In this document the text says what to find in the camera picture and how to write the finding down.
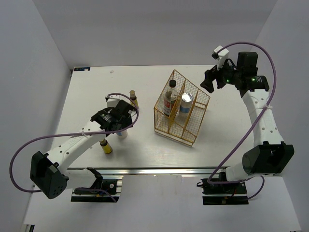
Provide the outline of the white jar silver lid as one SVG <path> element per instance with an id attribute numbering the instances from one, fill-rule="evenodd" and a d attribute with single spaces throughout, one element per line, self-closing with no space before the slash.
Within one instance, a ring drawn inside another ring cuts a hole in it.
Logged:
<path id="1" fill-rule="evenodd" d="M 189 115 L 191 106 L 193 104 L 193 94 L 191 93 L 183 93 L 181 96 L 181 104 L 179 108 L 179 115 L 182 118 L 185 118 Z"/>
<path id="2" fill-rule="evenodd" d="M 128 136 L 127 130 L 117 132 L 116 135 L 118 136 L 119 139 L 125 139 Z"/>

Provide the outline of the dark sauce bottle red label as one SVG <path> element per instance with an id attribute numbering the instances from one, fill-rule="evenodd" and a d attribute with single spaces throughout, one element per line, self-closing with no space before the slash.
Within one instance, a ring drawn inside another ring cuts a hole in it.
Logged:
<path id="1" fill-rule="evenodd" d="M 164 95 L 164 114 L 170 116 L 172 108 L 178 98 L 178 91 L 176 90 L 176 81 L 169 81 L 169 89 Z"/>

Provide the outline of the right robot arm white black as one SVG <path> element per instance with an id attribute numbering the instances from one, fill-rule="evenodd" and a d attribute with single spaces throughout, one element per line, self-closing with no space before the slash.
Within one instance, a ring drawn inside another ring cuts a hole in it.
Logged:
<path id="1" fill-rule="evenodd" d="M 209 93 L 218 88 L 234 85 L 246 105 L 252 124 L 253 148 L 246 152 L 240 163 L 227 167 L 225 176 L 218 180 L 218 188 L 225 193 L 235 188 L 236 182 L 254 176 L 280 174 L 294 155 L 293 145 L 285 143 L 276 125 L 268 103 L 271 93 L 267 78 L 258 75 L 256 52 L 239 52 L 237 63 L 228 58 L 229 51 L 217 47 L 212 57 L 218 63 L 205 71 L 200 84 Z"/>

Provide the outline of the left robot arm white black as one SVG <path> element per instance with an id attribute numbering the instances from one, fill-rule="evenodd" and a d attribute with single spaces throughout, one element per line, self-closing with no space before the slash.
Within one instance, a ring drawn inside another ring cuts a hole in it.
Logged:
<path id="1" fill-rule="evenodd" d="M 108 107 L 94 114 L 82 128 L 81 135 L 70 137 L 45 154 L 38 151 L 32 156 L 30 179 L 49 199 L 54 199 L 65 189 L 82 188 L 96 193 L 101 190 L 102 176 L 94 168 L 69 170 L 69 166 L 96 143 L 104 144 L 109 133 L 131 127 L 131 114 L 136 109 L 120 100 L 115 107 Z"/>

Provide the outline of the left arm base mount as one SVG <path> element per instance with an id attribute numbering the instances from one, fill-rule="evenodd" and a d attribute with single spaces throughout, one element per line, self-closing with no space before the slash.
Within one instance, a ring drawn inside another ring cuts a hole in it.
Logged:
<path id="1" fill-rule="evenodd" d="M 94 168 L 69 170 L 68 188 L 71 201 L 79 203 L 116 203 L 122 188 L 122 177 L 105 175 Z"/>

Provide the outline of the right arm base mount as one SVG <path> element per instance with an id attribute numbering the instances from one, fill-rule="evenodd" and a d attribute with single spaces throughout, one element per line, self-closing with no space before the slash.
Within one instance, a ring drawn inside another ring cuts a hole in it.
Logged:
<path id="1" fill-rule="evenodd" d="M 245 183 L 209 184 L 210 175 L 201 175 L 197 187 L 202 189 L 203 205 L 248 205 Z"/>

